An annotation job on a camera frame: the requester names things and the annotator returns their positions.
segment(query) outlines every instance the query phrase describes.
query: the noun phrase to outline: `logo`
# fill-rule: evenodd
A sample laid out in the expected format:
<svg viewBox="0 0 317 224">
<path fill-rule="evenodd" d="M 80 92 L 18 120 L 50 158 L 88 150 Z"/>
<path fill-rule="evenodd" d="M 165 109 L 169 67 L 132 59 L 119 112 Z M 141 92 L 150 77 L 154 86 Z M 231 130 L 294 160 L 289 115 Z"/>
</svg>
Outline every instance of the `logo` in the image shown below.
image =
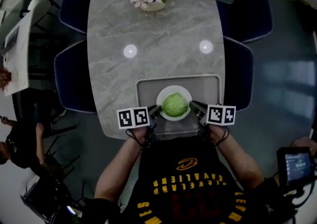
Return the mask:
<svg viewBox="0 0 317 224">
<path fill-rule="evenodd" d="M 195 166 L 197 163 L 198 162 L 197 162 L 196 158 L 186 158 L 186 159 L 183 159 L 183 160 L 178 162 L 178 164 L 182 164 L 182 165 L 178 166 L 176 169 L 177 170 L 186 170 L 186 169 L 189 169 L 189 168 Z"/>
</svg>

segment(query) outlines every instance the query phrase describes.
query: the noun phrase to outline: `cabbage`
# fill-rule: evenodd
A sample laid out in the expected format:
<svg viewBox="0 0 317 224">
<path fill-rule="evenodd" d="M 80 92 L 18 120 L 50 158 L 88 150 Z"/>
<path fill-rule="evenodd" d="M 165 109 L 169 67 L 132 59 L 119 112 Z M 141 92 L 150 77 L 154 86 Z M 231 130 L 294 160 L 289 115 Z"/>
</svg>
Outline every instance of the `cabbage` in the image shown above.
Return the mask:
<svg viewBox="0 0 317 224">
<path fill-rule="evenodd" d="M 183 115 L 188 109 L 188 103 L 186 99 L 179 93 L 174 93 L 164 100 L 163 111 L 171 117 L 177 117 Z"/>
</svg>

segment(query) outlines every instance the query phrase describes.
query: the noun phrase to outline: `small screen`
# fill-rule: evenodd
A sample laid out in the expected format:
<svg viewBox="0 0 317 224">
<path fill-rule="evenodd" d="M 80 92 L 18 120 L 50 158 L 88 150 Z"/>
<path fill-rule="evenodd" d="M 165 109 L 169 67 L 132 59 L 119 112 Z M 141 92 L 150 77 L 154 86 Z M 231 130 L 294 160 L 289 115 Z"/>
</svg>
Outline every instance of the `small screen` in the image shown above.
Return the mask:
<svg viewBox="0 0 317 224">
<path fill-rule="evenodd" d="M 285 155 L 287 185 L 290 182 L 312 175 L 309 153 Z"/>
</svg>

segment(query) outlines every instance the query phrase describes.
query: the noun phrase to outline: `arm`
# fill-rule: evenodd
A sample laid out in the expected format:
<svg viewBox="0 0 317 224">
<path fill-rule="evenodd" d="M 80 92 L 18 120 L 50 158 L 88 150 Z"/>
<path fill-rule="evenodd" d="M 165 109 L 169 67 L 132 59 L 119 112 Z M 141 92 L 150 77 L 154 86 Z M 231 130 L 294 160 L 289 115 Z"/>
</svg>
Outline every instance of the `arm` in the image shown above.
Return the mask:
<svg viewBox="0 0 317 224">
<path fill-rule="evenodd" d="M 141 143 L 144 143 L 146 130 L 146 127 L 142 127 L 132 132 Z M 100 176 L 95 198 L 103 198 L 115 203 L 118 201 L 140 152 L 141 146 L 133 138 L 128 137 Z"/>
<path fill-rule="evenodd" d="M 44 164 L 44 147 L 43 147 L 43 131 L 44 126 L 38 123 L 36 126 L 36 156 L 40 161 L 40 165 Z"/>
<path fill-rule="evenodd" d="M 216 144 L 223 137 L 224 130 L 216 125 L 210 125 L 209 128 L 211 139 Z M 246 191 L 252 191 L 264 181 L 259 164 L 243 150 L 231 134 L 218 145 L 218 149 Z"/>
<path fill-rule="evenodd" d="M 1 118 L 1 122 L 4 124 L 4 125 L 9 125 L 11 127 L 16 127 L 17 125 L 17 121 L 14 121 L 14 120 L 9 120 L 6 116 L 2 117 Z"/>
</svg>

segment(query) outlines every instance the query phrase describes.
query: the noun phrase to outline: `gray floor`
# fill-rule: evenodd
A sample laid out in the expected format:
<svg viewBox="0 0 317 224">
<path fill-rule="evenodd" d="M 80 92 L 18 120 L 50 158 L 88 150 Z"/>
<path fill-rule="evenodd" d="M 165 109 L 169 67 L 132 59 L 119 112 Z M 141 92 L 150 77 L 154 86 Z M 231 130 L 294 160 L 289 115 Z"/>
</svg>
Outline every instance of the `gray floor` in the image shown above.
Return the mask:
<svg viewBox="0 0 317 224">
<path fill-rule="evenodd" d="M 255 59 L 252 103 L 237 114 L 236 124 L 230 128 L 244 149 L 259 162 L 265 176 L 277 172 L 278 148 L 309 134 L 316 102 L 316 53 L 312 35 L 302 29 L 289 0 L 269 1 L 274 31 L 249 44 Z M 73 198 L 78 199 L 82 182 L 86 181 L 85 196 L 92 197 L 99 175 L 123 141 L 104 136 L 97 115 L 69 111 L 56 128 L 73 124 L 78 128 L 63 135 L 55 149 L 63 163 L 81 156 L 65 183 Z M 124 192 L 124 204 L 136 177 L 137 167 Z"/>
</svg>

